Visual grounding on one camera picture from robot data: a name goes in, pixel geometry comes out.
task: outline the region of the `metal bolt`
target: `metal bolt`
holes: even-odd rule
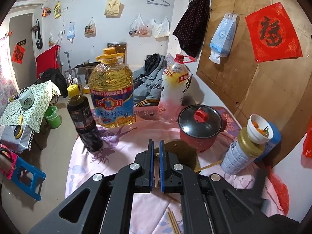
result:
[[[133,163],[130,165],[131,170],[137,170],[140,168],[140,165],[138,163]]]
[[[92,179],[93,179],[94,181],[100,181],[102,178],[103,178],[103,176],[102,176],[101,174],[99,174],[99,173],[94,174],[94,175],[92,176]]]
[[[183,169],[183,165],[181,165],[180,163],[177,163],[174,165],[174,169],[179,171],[179,170],[182,170]]]
[[[213,175],[211,175],[211,179],[213,181],[219,181],[221,179],[219,174],[214,173]]]

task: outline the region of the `hanging tissue pack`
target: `hanging tissue pack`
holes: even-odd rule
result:
[[[75,37],[75,22],[70,22],[67,30],[66,38],[72,42]]]
[[[219,24],[210,42],[211,55],[209,59],[220,64],[220,57],[227,57],[230,54],[231,46],[236,31],[237,15],[226,13]]]

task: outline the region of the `green trash can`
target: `green trash can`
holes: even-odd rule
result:
[[[44,118],[53,129],[58,128],[62,123],[60,116],[57,114],[57,107],[55,105],[49,106],[46,113],[44,114]]]

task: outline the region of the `floral curtain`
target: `floral curtain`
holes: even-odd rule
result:
[[[0,39],[0,116],[7,107],[7,99],[17,92],[10,65],[7,37]]]

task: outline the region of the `yellow tote bag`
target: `yellow tote bag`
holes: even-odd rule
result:
[[[120,6],[119,0],[107,0],[104,15],[106,15],[106,16],[118,16],[119,6]]]

